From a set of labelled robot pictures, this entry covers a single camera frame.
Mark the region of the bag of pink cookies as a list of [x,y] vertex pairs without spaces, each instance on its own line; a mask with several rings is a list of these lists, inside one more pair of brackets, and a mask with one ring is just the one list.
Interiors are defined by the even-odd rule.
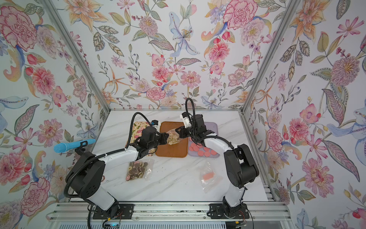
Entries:
[[200,181],[204,193],[209,193],[214,190],[223,180],[222,176],[218,175],[212,168],[209,162],[200,167]]

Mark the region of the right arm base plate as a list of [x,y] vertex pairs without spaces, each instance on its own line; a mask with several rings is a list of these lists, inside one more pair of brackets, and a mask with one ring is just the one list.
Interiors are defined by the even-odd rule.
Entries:
[[250,214],[244,203],[230,207],[224,203],[210,204],[207,216],[211,219],[249,219]]

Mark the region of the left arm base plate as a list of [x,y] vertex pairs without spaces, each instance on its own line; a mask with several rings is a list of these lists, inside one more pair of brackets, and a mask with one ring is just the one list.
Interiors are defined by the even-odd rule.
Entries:
[[108,210],[96,207],[92,219],[132,219],[134,207],[134,204],[113,205]]

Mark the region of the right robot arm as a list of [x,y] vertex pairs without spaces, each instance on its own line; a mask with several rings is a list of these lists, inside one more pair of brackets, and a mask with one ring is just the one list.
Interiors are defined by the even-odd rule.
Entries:
[[210,204],[208,217],[211,219],[234,219],[236,217],[249,218],[243,197],[247,190],[246,184],[252,183],[259,176],[250,148],[246,144],[235,145],[215,132],[206,128],[203,115],[191,115],[184,112],[180,115],[184,126],[175,131],[180,138],[191,138],[199,145],[214,150],[224,156],[226,174],[231,183],[221,204]]

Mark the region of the bag of cream cookies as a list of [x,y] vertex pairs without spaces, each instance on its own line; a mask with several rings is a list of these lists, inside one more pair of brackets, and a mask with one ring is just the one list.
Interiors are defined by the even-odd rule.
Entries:
[[168,145],[176,145],[176,144],[180,143],[181,138],[175,129],[171,129],[171,130],[167,131],[167,134],[169,135],[168,139],[167,139]]

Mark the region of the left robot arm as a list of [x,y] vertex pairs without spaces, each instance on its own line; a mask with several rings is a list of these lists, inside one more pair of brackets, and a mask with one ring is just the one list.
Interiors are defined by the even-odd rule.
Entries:
[[168,133],[160,133],[154,126],[148,126],[133,143],[130,135],[125,148],[100,155],[82,152],[78,162],[65,179],[64,196],[82,198],[87,203],[100,208],[108,216],[116,216],[120,211],[119,202],[101,187],[104,173],[124,163],[142,159],[151,149],[166,145],[168,137]]

